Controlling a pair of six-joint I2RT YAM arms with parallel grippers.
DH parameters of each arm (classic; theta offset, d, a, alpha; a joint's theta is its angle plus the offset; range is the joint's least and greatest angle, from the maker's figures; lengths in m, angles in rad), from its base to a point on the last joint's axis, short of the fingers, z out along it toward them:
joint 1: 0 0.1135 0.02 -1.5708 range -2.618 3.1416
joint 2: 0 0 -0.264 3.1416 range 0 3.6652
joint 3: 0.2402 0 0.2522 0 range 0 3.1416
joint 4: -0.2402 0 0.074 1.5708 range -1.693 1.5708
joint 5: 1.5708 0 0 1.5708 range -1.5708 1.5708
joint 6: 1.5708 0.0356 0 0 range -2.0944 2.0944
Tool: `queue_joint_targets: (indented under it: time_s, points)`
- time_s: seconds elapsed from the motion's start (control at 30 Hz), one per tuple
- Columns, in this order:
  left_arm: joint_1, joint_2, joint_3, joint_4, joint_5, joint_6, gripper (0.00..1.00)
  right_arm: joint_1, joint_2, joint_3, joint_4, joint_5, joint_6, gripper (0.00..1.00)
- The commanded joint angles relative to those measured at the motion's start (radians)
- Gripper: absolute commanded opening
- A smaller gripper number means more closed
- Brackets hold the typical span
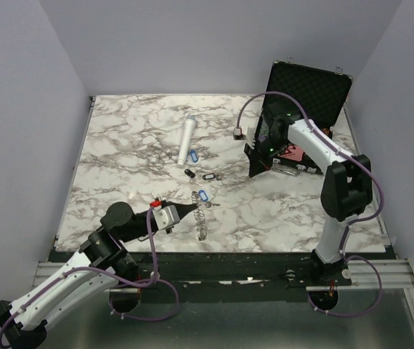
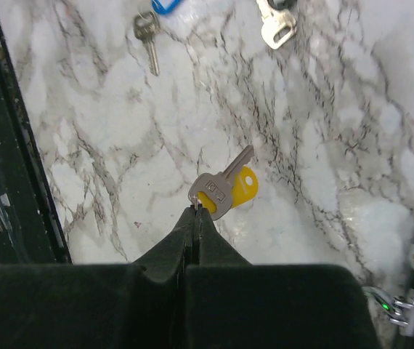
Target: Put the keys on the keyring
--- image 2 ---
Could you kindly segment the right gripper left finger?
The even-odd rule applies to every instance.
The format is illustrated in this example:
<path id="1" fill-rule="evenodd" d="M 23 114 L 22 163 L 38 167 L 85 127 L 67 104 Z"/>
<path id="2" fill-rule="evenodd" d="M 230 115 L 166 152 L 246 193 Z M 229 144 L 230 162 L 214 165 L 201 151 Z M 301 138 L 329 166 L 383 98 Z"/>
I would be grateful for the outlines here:
<path id="1" fill-rule="evenodd" d="M 178 348 L 195 219 L 129 264 L 0 265 L 0 348 Z"/>

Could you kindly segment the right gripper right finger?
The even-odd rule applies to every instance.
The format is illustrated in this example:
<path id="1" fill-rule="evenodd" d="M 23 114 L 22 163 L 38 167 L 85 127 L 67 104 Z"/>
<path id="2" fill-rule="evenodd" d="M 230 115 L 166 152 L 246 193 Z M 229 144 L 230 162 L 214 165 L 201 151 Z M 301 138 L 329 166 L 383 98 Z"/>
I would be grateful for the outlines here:
<path id="1" fill-rule="evenodd" d="M 195 214 L 184 274 L 186 348 L 378 348 L 358 280 L 339 265 L 252 265 Z"/>

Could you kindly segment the yellow key tag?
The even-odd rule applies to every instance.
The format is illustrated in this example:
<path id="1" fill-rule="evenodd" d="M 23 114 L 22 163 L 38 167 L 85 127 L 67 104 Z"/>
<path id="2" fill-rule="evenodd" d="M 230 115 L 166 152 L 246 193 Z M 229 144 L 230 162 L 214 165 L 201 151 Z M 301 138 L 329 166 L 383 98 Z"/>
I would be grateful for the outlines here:
<path id="1" fill-rule="evenodd" d="M 230 209 L 252 200 L 259 191 L 259 180 L 256 174 L 247 166 L 233 177 L 232 184 L 218 174 L 202 174 L 193 185 L 189 197 L 195 199 L 206 208 L 212 220 L 223 217 Z"/>

